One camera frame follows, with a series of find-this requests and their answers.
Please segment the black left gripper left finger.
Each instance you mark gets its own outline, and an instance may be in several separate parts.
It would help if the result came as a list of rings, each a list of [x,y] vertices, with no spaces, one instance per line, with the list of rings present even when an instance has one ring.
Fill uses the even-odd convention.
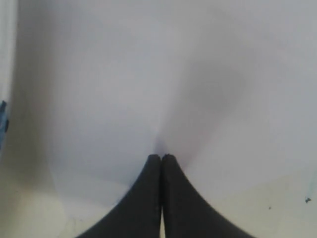
[[[80,238],[158,238],[161,200],[158,155],[149,155],[130,190],[111,211]]]

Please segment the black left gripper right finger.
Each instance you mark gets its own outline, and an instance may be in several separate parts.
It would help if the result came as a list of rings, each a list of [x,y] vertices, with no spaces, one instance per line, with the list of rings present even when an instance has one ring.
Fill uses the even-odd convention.
[[[161,200],[167,238],[250,238],[214,210],[191,185],[175,156],[161,161]]]

